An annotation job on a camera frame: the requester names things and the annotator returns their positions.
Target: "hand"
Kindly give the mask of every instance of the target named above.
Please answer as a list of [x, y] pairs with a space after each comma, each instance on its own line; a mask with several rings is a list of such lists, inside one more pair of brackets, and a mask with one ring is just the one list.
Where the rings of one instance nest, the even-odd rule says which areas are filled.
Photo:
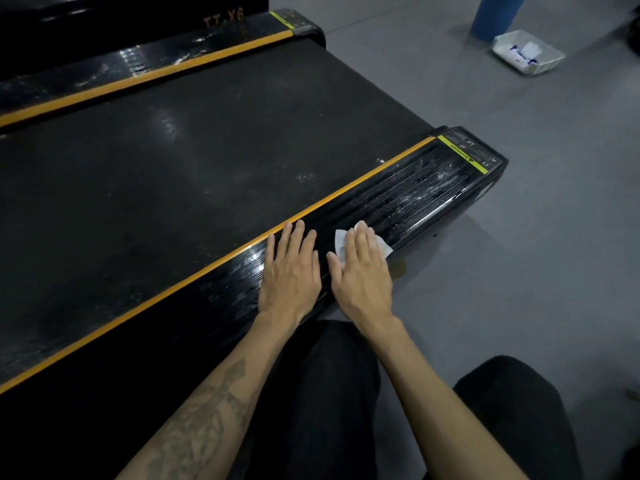
[[347, 232], [345, 253], [344, 269], [334, 253], [326, 256], [331, 290], [342, 313], [371, 339], [373, 333], [380, 332], [394, 318], [391, 313], [393, 284], [387, 260], [378, 246], [376, 233], [364, 222]]
[[305, 223], [298, 221], [293, 233], [291, 229], [287, 222], [276, 254], [275, 237], [271, 234], [267, 239], [258, 310], [295, 328], [316, 304], [322, 282], [318, 251], [314, 251], [316, 231], [309, 231], [302, 240]]

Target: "treadmill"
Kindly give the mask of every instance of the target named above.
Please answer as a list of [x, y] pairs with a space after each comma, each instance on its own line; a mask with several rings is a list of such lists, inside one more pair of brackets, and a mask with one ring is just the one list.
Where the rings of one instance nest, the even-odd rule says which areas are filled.
[[[397, 260], [508, 161], [277, 10], [0, 83], [0, 424], [21, 476], [114, 478], [244, 336], [266, 237]], [[323, 289], [306, 320], [334, 298]]]

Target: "blue trash can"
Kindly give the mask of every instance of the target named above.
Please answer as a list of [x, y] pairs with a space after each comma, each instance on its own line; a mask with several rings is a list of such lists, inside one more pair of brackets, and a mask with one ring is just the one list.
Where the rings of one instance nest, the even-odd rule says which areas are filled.
[[489, 42], [502, 35], [509, 29], [524, 1], [482, 0], [471, 26], [471, 35]]

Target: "finger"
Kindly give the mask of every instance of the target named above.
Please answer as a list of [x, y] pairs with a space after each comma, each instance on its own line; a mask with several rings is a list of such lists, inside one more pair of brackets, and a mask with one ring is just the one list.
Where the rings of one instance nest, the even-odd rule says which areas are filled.
[[298, 256], [300, 254], [300, 243], [302, 242], [302, 236], [305, 233], [305, 222], [300, 219], [296, 222], [296, 228], [291, 234], [291, 240], [289, 241], [289, 250], [287, 256]]
[[278, 252], [276, 254], [276, 261], [282, 261], [287, 255], [287, 249], [289, 249], [289, 238], [291, 237], [291, 222], [284, 224], [282, 229], [282, 235], [278, 243]]
[[270, 266], [273, 264], [273, 256], [276, 249], [276, 237], [273, 234], [269, 234], [267, 237], [267, 252], [264, 256], [264, 265]]
[[371, 261], [369, 245], [367, 244], [367, 225], [362, 221], [356, 224], [356, 250], [360, 261]]
[[356, 231], [354, 229], [349, 229], [347, 231], [347, 237], [344, 238], [344, 261], [346, 264], [358, 261], [358, 252], [356, 251]]
[[326, 254], [326, 261], [329, 263], [329, 274], [331, 274], [331, 284], [340, 285], [342, 282], [342, 265], [340, 259], [334, 253], [329, 251]]
[[382, 250], [380, 250], [380, 246], [378, 245], [378, 240], [376, 238], [376, 232], [373, 230], [373, 227], [369, 227], [367, 229], [367, 245], [369, 247], [369, 256], [371, 256], [371, 261], [380, 264], [382, 263]]
[[311, 260], [311, 272], [313, 273], [314, 283], [322, 286], [322, 280], [320, 279], [320, 258], [318, 257], [318, 251], [314, 251]]
[[311, 229], [304, 241], [302, 241], [302, 246], [300, 246], [300, 256], [303, 259], [304, 263], [311, 263], [311, 254], [314, 252], [314, 245], [316, 244], [316, 231]]

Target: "forearm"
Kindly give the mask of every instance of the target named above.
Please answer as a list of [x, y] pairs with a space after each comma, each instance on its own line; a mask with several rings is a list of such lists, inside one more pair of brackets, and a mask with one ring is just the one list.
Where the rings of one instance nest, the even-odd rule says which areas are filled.
[[247, 335], [197, 387], [118, 480], [224, 479], [260, 391], [292, 330], [258, 315]]
[[431, 476], [447, 480], [526, 479], [429, 366], [400, 320], [393, 318], [389, 323], [384, 333], [373, 333], [370, 340], [396, 389]]

